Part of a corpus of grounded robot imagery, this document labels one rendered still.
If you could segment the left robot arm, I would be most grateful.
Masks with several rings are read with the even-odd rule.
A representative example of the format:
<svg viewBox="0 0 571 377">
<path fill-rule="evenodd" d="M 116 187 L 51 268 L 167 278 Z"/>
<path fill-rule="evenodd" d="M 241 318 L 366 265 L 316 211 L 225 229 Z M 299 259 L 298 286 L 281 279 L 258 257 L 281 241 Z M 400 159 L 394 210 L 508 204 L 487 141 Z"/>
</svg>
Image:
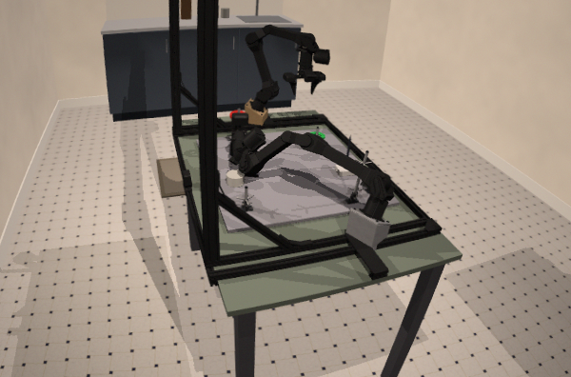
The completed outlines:
<svg viewBox="0 0 571 377">
<path fill-rule="evenodd" d="M 263 38 L 266 36 L 262 37 L 262 35 L 266 35 L 266 33 L 294 41 L 300 45 L 296 51 L 300 52 L 300 62 L 302 63 L 312 63 L 313 59 L 313 61 L 317 64 L 328 65 L 330 61 L 329 50 L 320 49 L 315 41 L 315 36 L 312 33 L 295 32 L 272 25 L 266 25 L 260 30 L 254 31 L 254 33 L 249 33 L 246 36 L 246 43 L 254 54 L 254 58 L 263 82 L 262 89 L 256 94 L 257 98 L 255 98 L 254 101 L 250 101 L 250 105 L 252 109 L 258 110 L 260 112 L 264 112 L 263 108 L 265 107 L 267 101 L 272 100 L 279 93 L 278 82 L 274 82 L 272 80 L 263 52 Z M 303 77 L 307 83 L 314 83 L 315 79 L 320 78 L 320 72 L 313 71 L 313 67 L 310 67 L 309 69 L 302 67 L 300 77 Z"/>
</svg>

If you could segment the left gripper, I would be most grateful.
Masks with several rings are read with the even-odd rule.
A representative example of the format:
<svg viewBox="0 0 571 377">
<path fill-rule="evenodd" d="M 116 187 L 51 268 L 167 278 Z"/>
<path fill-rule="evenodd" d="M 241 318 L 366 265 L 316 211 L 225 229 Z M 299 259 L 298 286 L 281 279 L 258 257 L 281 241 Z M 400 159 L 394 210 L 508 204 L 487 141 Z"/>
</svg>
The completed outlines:
<svg viewBox="0 0 571 377">
<path fill-rule="evenodd" d="M 289 82 L 289 84 L 290 84 L 290 86 L 291 86 L 291 88 L 292 88 L 292 91 L 293 91 L 293 94 L 294 94 L 294 95 L 295 95 L 295 93 L 296 93 L 296 83 L 297 83 L 297 82 L 295 82 L 295 80 L 296 80 L 296 79 L 304 79 L 303 77 L 300 77 L 300 72 L 301 72 L 301 70 L 302 70 L 302 67 L 305 67 L 306 69 L 309 69 L 310 67 L 313 67 L 312 63 L 302 63 L 302 62 L 298 62 L 298 65 L 299 65 L 299 70 L 298 70 L 298 73 L 299 73 L 299 74 L 293 74 L 292 72 L 285 72 L 284 75 L 283 75 L 283 79 L 285 79 L 287 82 Z M 296 76 L 296 78 L 294 77 L 294 75 Z M 297 77 L 300 77 L 300 78 L 297 78 Z M 318 85 L 319 83 L 322 83 L 322 81 L 325 81 L 325 75 L 324 75 L 322 72 L 320 72 L 320 78 L 319 78 L 319 80 L 318 80 L 318 79 L 315 79 L 315 82 L 314 82 L 314 83 L 311 82 L 311 90 L 310 90 L 311 94 L 313 94 L 313 92 L 314 92 L 314 90 L 316 89 L 317 85 Z M 293 83 L 293 87 L 292 87 L 292 84 L 291 84 L 291 83 Z"/>
</svg>

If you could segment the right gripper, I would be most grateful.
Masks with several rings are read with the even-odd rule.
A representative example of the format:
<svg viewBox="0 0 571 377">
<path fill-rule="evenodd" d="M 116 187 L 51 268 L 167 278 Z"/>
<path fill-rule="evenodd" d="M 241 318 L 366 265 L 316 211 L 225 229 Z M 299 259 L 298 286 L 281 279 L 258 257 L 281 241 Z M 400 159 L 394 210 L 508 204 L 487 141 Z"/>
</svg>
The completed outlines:
<svg viewBox="0 0 571 377">
<path fill-rule="evenodd" d="M 248 113 L 233 112 L 231 115 L 231 125 L 235 126 L 235 131 L 231 134 L 231 138 L 233 138 L 232 144 L 230 143 L 230 155 L 232 156 L 231 145 L 236 141 L 243 141 L 243 138 L 245 137 L 244 132 L 241 130 L 241 126 L 248 125 Z"/>
</svg>

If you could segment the beige cylinder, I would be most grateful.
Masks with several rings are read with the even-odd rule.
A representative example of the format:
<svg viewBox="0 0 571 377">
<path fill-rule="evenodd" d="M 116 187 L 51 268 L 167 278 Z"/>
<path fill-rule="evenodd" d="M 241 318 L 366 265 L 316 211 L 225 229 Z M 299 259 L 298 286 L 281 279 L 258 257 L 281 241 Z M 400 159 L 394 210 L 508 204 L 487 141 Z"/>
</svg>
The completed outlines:
<svg viewBox="0 0 571 377">
<path fill-rule="evenodd" d="M 245 175 L 238 169 L 230 170 L 226 173 L 226 183 L 230 187 L 238 188 L 244 185 Z"/>
</svg>

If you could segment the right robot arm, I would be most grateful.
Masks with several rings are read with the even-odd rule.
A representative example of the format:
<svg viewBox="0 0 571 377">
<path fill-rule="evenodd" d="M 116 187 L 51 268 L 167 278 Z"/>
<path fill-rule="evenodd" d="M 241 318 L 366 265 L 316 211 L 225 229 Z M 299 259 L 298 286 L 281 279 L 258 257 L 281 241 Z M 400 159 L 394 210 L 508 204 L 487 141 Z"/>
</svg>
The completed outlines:
<svg viewBox="0 0 571 377">
<path fill-rule="evenodd" d="M 307 132 L 304 134 L 284 131 L 282 135 L 273 140 L 267 146 L 257 151 L 266 143 L 265 134 L 258 128 L 254 128 L 247 133 L 244 130 L 245 137 L 236 141 L 232 145 L 233 156 L 228 160 L 237 166 L 239 163 L 239 171 L 243 174 L 257 174 L 265 165 L 265 163 L 275 155 L 292 145 L 299 145 L 302 149 L 322 155 L 335 164 L 357 175 L 361 180 L 361 186 L 369 189 L 370 198 L 364 209 L 359 208 L 367 217 L 384 222 L 382 219 L 385 209 L 394 197 L 391 188 L 391 177 L 381 171 L 374 171 L 354 159 L 344 156 L 338 150 L 332 148 L 326 140 L 321 136 Z M 253 153 L 253 154 L 252 154 Z M 241 159 L 241 160 L 240 160 Z M 354 162 L 355 161 L 355 162 Z M 359 163 L 359 164 L 358 164 Z M 386 193 L 385 194 L 385 190 Z"/>
</svg>

